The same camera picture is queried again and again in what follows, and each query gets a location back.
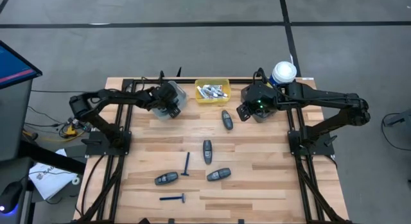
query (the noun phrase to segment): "wooden tabletop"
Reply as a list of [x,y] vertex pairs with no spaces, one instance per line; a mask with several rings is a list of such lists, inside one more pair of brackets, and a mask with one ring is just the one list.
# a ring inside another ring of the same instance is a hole
[[[122,81],[123,78],[108,78],[106,88],[121,89]],[[312,78],[297,81],[315,88]],[[277,112],[265,123],[256,123],[253,118],[241,122],[236,108],[241,103],[240,91],[247,85],[232,84],[230,101],[220,106],[199,105],[194,85],[180,86],[189,99],[175,119],[160,121],[152,112],[133,108],[132,144],[125,158],[116,223],[138,223],[143,218],[152,223],[166,223],[169,218],[175,218],[176,223],[237,223],[238,219],[246,223],[305,223],[295,160],[286,137],[289,129],[286,112]],[[113,123],[117,107],[109,105],[100,115]],[[223,126],[222,110],[232,117],[231,131]],[[307,125],[323,120],[320,107],[308,106],[302,111]],[[202,143],[207,139],[213,144],[210,165],[205,164],[202,156]],[[157,176],[170,171],[183,172],[188,151],[191,153],[189,177],[179,176],[172,184],[156,186]],[[98,158],[87,161],[84,178],[89,177]],[[337,214],[347,219],[335,165],[323,156],[316,156],[313,161],[321,193]],[[101,191],[106,162],[104,157],[91,178],[85,210]],[[220,168],[230,168],[231,176],[208,182],[206,175]],[[185,203],[159,201],[160,197],[181,193],[186,195]],[[77,207],[81,206],[79,198]],[[108,198],[105,218],[109,216],[111,193]],[[311,193],[310,199],[311,212],[316,218]]]

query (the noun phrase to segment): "concrete floor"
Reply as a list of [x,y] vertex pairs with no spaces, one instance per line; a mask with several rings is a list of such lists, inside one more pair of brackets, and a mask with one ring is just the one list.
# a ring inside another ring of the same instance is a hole
[[[411,21],[411,0],[286,0],[295,21]],[[282,21],[279,0],[9,0],[0,24]],[[411,153],[391,148],[382,117],[411,107],[410,26],[292,28],[301,74],[319,89],[356,92],[371,121],[339,129],[338,174],[356,223],[406,223],[411,207]],[[283,27],[0,29],[0,39],[41,69],[39,90],[96,90],[109,76],[251,76],[289,60]],[[70,94],[33,93],[30,105],[61,120]],[[335,111],[324,109],[326,117]],[[50,121],[28,112],[27,121]],[[403,125],[389,138],[411,148]],[[62,146],[40,142],[49,149]],[[80,188],[72,188],[76,194]],[[68,222],[76,198],[40,202],[34,223]]]

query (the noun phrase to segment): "yellow plastic bin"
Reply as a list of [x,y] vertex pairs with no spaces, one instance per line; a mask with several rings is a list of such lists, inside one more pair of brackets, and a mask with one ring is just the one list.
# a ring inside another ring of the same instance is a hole
[[[201,88],[204,85],[223,85],[223,92],[226,93],[227,98],[204,99],[197,90],[197,86]],[[199,79],[195,81],[195,99],[200,104],[210,103],[226,103],[231,97],[230,81],[228,79]]]

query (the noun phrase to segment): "computer monitor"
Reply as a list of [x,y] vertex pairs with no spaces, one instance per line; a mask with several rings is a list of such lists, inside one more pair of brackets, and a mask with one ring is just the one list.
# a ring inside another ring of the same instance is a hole
[[0,40],[0,89],[42,75],[39,69]]

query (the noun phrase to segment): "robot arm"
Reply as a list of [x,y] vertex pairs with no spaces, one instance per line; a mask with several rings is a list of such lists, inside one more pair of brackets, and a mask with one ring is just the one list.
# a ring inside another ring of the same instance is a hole
[[98,114],[110,104],[135,105],[151,110],[159,108],[166,110],[174,118],[180,114],[176,104],[177,92],[172,85],[164,83],[160,87],[151,87],[137,92],[121,92],[115,89],[102,89],[97,92],[83,93],[70,98],[70,107],[74,117],[83,122],[89,122],[98,128],[117,148],[121,144],[122,131],[115,124],[109,124]]
[[262,81],[254,82],[241,91],[243,104],[237,108],[237,113],[242,121],[246,121],[254,114],[264,117],[264,114],[277,110],[303,108],[308,105],[339,108],[340,112],[337,115],[315,126],[303,128],[302,139],[314,141],[320,135],[342,126],[361,126],[370,120],[367,102],[355,93],[315,90],[297,82],[269,87],[266,85],[268,80],[261,68],[254,75],[261,76]]

